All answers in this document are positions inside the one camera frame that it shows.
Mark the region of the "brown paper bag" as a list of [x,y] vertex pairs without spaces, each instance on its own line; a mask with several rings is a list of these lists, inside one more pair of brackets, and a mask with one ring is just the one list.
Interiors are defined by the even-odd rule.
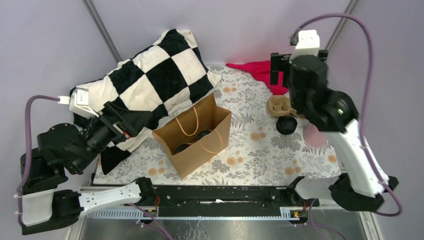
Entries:
[[232,112],[217,105],[213,93],[152,132],[181,178],[229,145]]

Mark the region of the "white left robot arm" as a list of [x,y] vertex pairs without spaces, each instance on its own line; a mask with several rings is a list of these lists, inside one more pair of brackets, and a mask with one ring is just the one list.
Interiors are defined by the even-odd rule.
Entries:
[[151,116],[150,111],[128,110],[108,101],[86,119],[83,129],[60,123],[37,136],[36,148],[28,142],[20,158],[17,189],[22,234],[66,228],[90,213],[118,205],[152,204],[155,189],[147,177],[92,193],[57,189],[68,174],[81,175],[110,143],[135,137]]

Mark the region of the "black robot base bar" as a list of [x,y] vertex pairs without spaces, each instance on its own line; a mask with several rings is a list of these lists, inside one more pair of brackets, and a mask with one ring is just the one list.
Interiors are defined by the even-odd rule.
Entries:
[[136,206],[163,218],[305,220],[309,206],[289,186],[154,185]]

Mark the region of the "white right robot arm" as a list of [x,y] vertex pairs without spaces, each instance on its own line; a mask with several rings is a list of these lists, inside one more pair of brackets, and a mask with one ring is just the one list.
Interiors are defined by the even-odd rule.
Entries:
[[365,150],[359,133],[359,113],[350,96],[328,87],[327,50],[317,55],[270,56],[270,83],[288,89],[290,104],[322,133],[333,146],[344,172],[336,177],[298,177],[287,191],[293,206],[305,200],[332,200],[352,212],[376,213],[383,193],[394,190],[398,179],[379,167],[373,153]]

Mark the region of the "black paper coffee cup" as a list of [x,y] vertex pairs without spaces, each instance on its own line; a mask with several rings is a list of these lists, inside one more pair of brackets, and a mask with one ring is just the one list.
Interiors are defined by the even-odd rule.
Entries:
[[195,141],[199,141],[200,139],[202,139],[204,136],[210,134],[212,131],[211,130],[203,130],[201,132],[199,132],[196,137],[195,137]]

